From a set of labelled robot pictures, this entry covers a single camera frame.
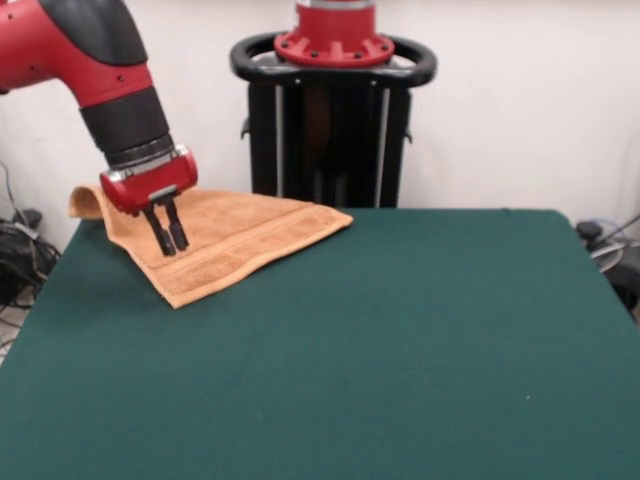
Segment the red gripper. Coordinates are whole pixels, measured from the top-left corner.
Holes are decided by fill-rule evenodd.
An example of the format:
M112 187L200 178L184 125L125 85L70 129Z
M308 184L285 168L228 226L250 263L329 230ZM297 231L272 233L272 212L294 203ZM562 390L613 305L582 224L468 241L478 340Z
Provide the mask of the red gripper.
M189 241L173 197L164 202L171 236L161 225L154 208L149 206L158 203L161 198L191 189L197 181L198 170L194 156L182 143L176 144L167 154L154 160L100 174L102 191L119 212L137 215L143 211L165 257L174 256L175 247L186 250Z

